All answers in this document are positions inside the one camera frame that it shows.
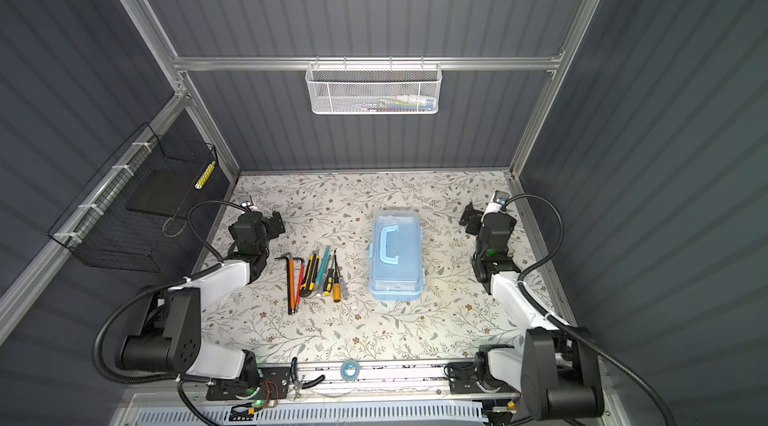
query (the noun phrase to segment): floral pattern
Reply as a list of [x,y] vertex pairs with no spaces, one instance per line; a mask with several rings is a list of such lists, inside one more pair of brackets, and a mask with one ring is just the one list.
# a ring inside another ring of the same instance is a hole
[[[250,349],[261,362],[461,358],[480,344],[510,342],[520,332],[475,280],[469,264],[475,238],[458,225],[467,203],[484,209],[494,191],[507,189],[502,172],[488,171],[244,176],[233,197],[249,194],[260,210],[280,211],[286,233],[272,240],[257,281],[203,311],[203,334]],[[373,214],[387,207],[419,213],[427,284],[414,301],[377,301],[368,289]],[[510,251],[525,267],[535,258],[517,210],[508,211],[518,220]],[[225,212],[214,240],[220,251],[231,242],[226,227],[238,214]],[[302,298],[289,316],[285,263],[275,258],[288,251],[308,258],[328,246],[337,249],[349,299]],[[551,306],[541,276],[528,282]]]

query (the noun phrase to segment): roll of tape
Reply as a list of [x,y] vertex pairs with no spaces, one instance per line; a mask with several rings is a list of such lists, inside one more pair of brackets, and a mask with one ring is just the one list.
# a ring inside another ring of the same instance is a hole
[[360,374],[360,364],[354,359],[347,359],[341,365],[341,377],[344,381],[355,381]]

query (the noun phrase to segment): black wire basket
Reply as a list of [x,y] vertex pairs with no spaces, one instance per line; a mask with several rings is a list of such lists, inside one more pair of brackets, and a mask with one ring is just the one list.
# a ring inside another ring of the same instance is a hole
[[[117,171],[91,202],[79,204],[81,192],[48,235],[90,267],[188,274],[200,242],[187,210],[224,198],[228,181],[217,165],[211,144],[153,135],[125,165],[112,167]],[[196,212],[199,231],[210,228],[211,210]]]

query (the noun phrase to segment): wire mesh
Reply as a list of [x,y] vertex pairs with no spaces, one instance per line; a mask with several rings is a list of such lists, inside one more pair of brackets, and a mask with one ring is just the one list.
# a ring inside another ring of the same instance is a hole
[[[60,218],[48,235],[90,267],[152,273],[191,269],[200,245],[187,227],[189,200],[224,196],[210,179],[200,190],[194,187],[214,161],[216,150],[208,143],[153,136],[129,161],[112,167],[117,173],[92,202],[77,206],[85,211],[71,230],[62,229]],[[185,185],[178,195],[171,192],[172,197],[178,196],[175,210],[161,214],[129,209],[134,195],[142,194],[142,187],[158,172]]]
[[439,67],[410,70],[332,70],[309,64],[306,86],[317,114],[434,114]]

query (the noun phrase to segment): white mesh basket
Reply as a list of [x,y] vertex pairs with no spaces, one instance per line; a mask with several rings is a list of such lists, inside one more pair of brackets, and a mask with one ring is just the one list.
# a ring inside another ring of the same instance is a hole
[[317,114],[433,114],[442,71],[420,69],[306,68],[306,86]]

